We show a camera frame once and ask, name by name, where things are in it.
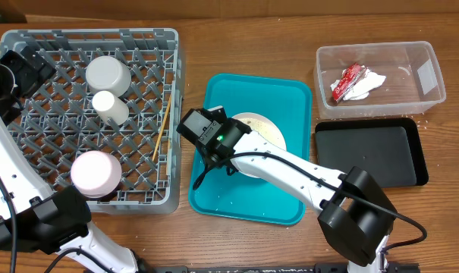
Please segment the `large white plate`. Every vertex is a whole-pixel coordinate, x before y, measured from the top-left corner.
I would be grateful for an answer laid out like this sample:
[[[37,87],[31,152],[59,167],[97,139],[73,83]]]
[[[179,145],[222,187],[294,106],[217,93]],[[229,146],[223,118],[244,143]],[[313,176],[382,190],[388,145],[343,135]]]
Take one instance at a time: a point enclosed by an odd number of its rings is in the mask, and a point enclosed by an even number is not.
[[[252,112],[240,113],[232,118],[248,125],[252,131],[258,132],[262,138],[265,138],[279,149],[287,150],[282,132],[268,118]]]

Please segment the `white plastic cup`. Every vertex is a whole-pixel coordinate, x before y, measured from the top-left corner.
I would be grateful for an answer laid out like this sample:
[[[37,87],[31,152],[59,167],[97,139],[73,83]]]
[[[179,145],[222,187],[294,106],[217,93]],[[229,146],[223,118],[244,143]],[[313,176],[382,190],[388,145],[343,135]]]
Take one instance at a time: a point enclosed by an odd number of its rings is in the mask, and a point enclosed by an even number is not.
[[[109,91],[98,91],[93,96],[92,105],[105,123],[112,118],[117,125],[121,125],[129,117],[127,105]]]

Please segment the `red sauce packet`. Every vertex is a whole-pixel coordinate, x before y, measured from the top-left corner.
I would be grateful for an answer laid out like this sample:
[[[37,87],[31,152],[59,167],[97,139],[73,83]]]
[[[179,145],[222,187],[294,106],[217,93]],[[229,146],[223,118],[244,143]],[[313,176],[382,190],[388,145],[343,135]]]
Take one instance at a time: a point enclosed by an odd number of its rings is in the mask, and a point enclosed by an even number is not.
[[[342,78],[332,90],[332,98],[336,103],[339,103],[355,85],[355,83],[365,74],[366,67],[358,63],[352,64],[344,70]]]

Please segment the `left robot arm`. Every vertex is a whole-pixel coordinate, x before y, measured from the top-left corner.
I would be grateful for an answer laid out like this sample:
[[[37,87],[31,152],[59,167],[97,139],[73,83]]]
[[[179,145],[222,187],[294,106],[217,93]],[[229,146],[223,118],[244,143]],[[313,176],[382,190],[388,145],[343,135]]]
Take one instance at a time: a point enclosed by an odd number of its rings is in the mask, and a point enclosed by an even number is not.
[[[65,256],[91,272],[150,272],[133,250],[107,237],[92,221],[86,200],[72,186],[53,192],[24,158],[7,126],[20,116],[21,98],[34,94],[55,69],[35,51],[0,56],[0,250],[56,254],[51,271]]]

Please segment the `wooden chopstick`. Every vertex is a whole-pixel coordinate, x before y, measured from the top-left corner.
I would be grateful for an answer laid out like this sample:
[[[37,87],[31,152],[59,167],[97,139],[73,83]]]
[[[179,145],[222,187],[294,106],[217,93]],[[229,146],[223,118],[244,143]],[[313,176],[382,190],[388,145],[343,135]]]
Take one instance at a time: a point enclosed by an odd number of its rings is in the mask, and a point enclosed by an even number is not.
[[[159,151],[159,146],[160,146],[160,143],[162,141],[162,137],[163,137],[163,132],[164,132],[164,129],[165,129],[165,125],[166,125],[166,122],[168,120],[168,117],[169,117],[169,114],[170,114],[170,108],[171,108],[171,95],[169,96],[168,98],[168,102],[167,102],[167,107],[166,107],[166,110],[165,110],[165,113],[163,115],[163,119],[162,119],[162,126],[160,127],[159,129],[159,133],[158,133],[158,139],[156,141],[156,145],[155,145],[155,149],[154,149],[154,152],[152,154],[152,160],[155,161],[157,159],[157,155],[158,155],[158,151]]]

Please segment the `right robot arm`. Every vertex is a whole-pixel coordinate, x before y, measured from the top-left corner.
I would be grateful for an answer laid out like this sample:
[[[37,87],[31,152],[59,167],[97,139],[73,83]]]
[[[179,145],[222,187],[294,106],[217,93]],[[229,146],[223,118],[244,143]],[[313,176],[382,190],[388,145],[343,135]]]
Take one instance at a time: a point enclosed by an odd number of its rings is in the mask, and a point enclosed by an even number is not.
[[[349,272],[385,272],[385,247],[396,209],[366,171],[325,168],[272,143],[269,127],[229,118],[223,107],[192,108],[178,133],[195,145],[204,171],[225,168],[261,178],[313,208],[327,243],[349,263]]]

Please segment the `grey bowl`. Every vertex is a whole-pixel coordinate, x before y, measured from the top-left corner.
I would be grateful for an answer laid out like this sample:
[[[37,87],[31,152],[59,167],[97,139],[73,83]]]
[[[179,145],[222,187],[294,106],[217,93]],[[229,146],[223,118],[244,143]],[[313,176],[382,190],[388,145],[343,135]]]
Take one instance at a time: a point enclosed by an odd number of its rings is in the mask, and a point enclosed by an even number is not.
[[[89,91],[109,91],[114,96],[123,96],[131,84],[131,74],[127,65],[110,56],[92,60],[86,67],[86,81]]]

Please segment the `white napkin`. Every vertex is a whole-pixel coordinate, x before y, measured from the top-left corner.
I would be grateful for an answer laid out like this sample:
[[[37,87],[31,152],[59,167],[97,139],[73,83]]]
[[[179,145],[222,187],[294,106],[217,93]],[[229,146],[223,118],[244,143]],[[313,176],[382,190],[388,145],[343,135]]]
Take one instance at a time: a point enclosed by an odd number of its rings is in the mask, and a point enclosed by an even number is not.
[[[380,75],[369,68],[364,68],[360,79],[344,94],[342,99],[344,101],[365,99],[372,90],[379,88],[385,80],[385,75]]]

